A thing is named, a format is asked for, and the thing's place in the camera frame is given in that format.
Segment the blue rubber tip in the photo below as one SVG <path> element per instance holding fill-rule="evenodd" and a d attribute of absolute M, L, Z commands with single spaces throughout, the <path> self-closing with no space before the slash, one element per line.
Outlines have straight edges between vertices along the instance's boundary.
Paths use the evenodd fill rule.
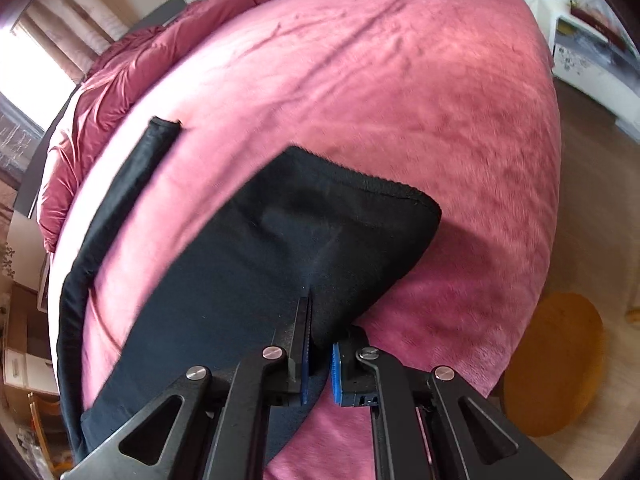
<path fill-rule="evenodd" d="M 342 382 L 340 380 L 340 347 L 334 343 L 331 355 L 331 386 L 334 391 L 334 402 L 342 404 Z"/>

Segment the silver screw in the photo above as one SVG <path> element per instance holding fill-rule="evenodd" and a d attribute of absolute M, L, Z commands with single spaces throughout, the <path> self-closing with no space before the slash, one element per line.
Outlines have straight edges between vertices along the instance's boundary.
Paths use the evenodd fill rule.
<path fill-rule="evenodd" d="M 373 361 L 380 356 L 380 350 L 373 346 L 365 346 L 360 350 L 360 357 L 367 361 Z"/>
<path fill-rule="evenodd" d="M 282 357 L 282 348 L 279 346 L 267 346 L 262 351 L 262 357 L 269 360 L 280 359 Z"/>
<path fill-rule="evenodd" d="M 190 381 L 199 381 L 207 375 L 207 369 L 204 366 L 192 366 L 187 370 L 187 379 Z"/>
<path fill-rule="evenodd" d="M 441 381 L 450 381 L 456 376 L 456 373 L 448 366 L 438 366 L 434 374 L 436 379 Z"/>

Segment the beige curtain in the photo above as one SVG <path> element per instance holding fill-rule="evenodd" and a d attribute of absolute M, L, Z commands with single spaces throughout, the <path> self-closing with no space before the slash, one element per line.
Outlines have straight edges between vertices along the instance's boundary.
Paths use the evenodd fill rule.
<path fill-rule="evenodd" d="M 79 82 L 127 27 L 102 0 L 34 0 L 16 25 Z"/>

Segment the floor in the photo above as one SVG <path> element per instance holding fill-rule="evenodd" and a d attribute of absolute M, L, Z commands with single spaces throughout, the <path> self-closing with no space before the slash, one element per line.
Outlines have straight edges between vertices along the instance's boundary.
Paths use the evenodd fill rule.
<path fill-rule="evenodd" d="M 572 426 L 536 440 L 574 480 L 606 471 L 640 420 L 640 330 L 625 322 L 640 278 L 640 144 L 556 81 L 562 119 L 558 230 L 545 291 L 578 292 L 608 336 L 604 383 Z"/>

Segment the bed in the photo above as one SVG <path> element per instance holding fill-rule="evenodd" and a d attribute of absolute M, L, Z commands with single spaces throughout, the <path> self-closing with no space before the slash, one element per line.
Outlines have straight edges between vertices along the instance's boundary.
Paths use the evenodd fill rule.
<path fill-rule="evenodd" d="M 82 409 L 172 262 L 292 145 L 440 205 L 424 256 L 357 323 L 405 365 L 447 364 L 488 394 L 540 296 L 554 238 L 550 63 L 523 0 L 207 0 L 114 46 L 52 137 L 38 204 L 56 369 L 60 296 L 95 212 L 151 117 L 182 132 L 92 283 L 77 341 Z M 373 477 L 369 415 L 334 406 L 330 390 L 266 478 Z"/>

